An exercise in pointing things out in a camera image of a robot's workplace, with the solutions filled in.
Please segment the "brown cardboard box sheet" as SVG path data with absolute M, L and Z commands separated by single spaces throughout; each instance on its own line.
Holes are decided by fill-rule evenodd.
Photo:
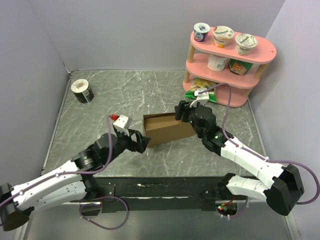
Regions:
M 176 120 L 174 112 L 143 115 L 142 122 L 144 135 L 150 137 L 148 148 L 195 135 L 191 124 Z

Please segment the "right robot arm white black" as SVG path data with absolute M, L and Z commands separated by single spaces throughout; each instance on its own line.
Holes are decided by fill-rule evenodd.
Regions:
M 276 213 L 287 216 L 304 194 L 300 172 L 291 163 L 284 166 L 268 162 L 257 152 L 246 147 L 231 133 L 216 123 L 212 109 L 181 100 L 174 107 L 175 119 L 190 123 L 204 147 L 230 160 L 251 173 L 254 178 L 229 173 L 221 181 L 218 193 L 223 199 L 246 196 L 265 201 Z

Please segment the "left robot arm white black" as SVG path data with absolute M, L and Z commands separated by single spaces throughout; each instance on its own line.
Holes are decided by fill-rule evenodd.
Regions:
M 94 201 L 99 195 L 94 175 L 125 150 L 144 153 L 150 137 L 137 130 L 106 133 L 60 167 L 26 183 L 0 186 L 0 225 L 15 230 L 40 210 L 77 200 Z

